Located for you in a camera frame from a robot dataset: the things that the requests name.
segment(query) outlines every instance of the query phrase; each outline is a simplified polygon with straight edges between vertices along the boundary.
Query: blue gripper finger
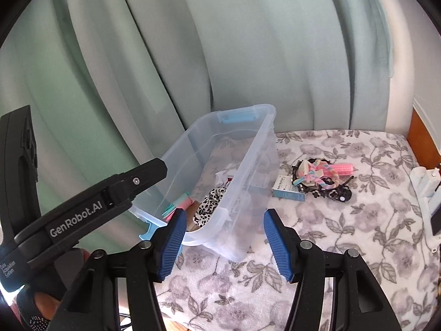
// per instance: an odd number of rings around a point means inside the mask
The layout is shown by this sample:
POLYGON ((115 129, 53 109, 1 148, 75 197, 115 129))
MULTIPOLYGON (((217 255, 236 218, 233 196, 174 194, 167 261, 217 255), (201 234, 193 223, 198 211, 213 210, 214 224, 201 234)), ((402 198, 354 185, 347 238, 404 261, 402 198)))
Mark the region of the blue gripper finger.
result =
POLYGON ((171 270, 173 269, 173 265, 181 247, 182 239, 184 238, 187 230, 187 217, 185 211, 182 209, 176 209, 168 225, 157 229, 155 234, 157 234, 161 229, 164 229, 167 234, 165 244, 162 249, 161 265, 158 271, 158 278, 160 280, 164 280, 171 274, 171 270))
POLYGON ((274 209, 265 212, 263 216, 263 228, 268 242, 270 243, 271 251, 273 252, 279 273, 290 282, 294 277, 294 273, 291 269, 290 254, 270 211, 273 211, 274 213, 276 212, 274 209))

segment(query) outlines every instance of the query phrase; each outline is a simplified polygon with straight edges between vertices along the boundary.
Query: bed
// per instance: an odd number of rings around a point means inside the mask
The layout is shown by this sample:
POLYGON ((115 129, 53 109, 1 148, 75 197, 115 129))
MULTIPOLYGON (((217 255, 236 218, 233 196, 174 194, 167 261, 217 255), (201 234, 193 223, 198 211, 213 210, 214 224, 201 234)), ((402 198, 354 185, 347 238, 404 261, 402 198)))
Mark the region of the bed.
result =
MULTIPOLYGON (((360 251, 403 330, 422 330, 437 303, 439 251, 425 242, 409 171, 417 162, 402 135, 320 130, 276 135, 282 175, 297 160, 317 157, 353 163, 347 203, 307 194, 305 202, 272 198, 282 221, 323 250, 360 251)), ((163 313, 191 330, 283 330, 295 284, 278 273, 260 230, 239 263, 201 247, 184 247, 171 275, 156 285, 163 313)), ((321 331, 327 330, 332 282, 326 280, 321 331)))

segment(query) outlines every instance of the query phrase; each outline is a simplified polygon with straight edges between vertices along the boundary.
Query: hair clip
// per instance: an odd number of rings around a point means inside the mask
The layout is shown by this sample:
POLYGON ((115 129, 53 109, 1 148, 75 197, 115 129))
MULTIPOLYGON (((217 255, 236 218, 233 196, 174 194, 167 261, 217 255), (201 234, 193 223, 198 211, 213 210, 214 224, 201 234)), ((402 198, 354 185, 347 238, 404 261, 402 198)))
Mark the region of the hair clip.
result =
MULTIPOLYGON (((316 162, 316 158, 310 158, 308 159, 308 162, 311 164, 314 164, 316 162)), ((332 164, 330 161, 326 159, 321 159, 321 161, 326 162, 327 164, 332 164)), ((292 178, 291 182, 294 185, 294 182, 298 179, 300 179, 297 175, 297 171, 299 170, 299 167, 301 165, 302 161, 298 161, 296 165, 292 166, 292 178)), ((301 193, 312 193, 312 195, 317 197, 328 197, 332 200, 337 200, 339 202, 347 202, 352 197, 352 192, 349 189, 348 183, 354 178, 352 175, 346 182, 343 184, 340 184, 336 186, 335 188, 326 189, 325 185, 332 186, 335 184, 335 181, 333 181, 330 177, 321 178, 322 183, 318 184, 317 186, 308 186, 303 184, 302 182, 299 182, 297 185, 297 188, 301 193)))

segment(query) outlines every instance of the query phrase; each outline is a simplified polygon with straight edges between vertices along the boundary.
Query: mint green curtain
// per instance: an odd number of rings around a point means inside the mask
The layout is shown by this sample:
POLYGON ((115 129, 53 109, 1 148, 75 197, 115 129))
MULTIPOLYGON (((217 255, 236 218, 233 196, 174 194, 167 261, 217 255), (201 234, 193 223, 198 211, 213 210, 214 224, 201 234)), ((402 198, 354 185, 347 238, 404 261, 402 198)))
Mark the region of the mint green curtain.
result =
MULTIPOLYGON (((31 105, 45 213, 213 110, 384 130, 390 50, 378 0, 33 0, 0 49, 0 113, 31 105)), ((116 252, 145 230, 124 213, 80 245, 116 252)))

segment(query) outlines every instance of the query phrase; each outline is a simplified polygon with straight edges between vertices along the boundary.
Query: black handheld device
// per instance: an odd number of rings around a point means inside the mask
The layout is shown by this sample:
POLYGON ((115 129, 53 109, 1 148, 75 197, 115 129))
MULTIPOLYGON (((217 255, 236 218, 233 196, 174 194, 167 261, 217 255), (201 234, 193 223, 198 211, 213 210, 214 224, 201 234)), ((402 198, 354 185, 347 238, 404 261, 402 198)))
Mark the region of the black handheld device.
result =
POLYGON ((165 163, 156 158, 108 177, 41 216, 29 106, 1 117, 0 153, 0 283, 9 292, 40 275, 80 238, 129 209, 137 194, 167 175, 165 163))

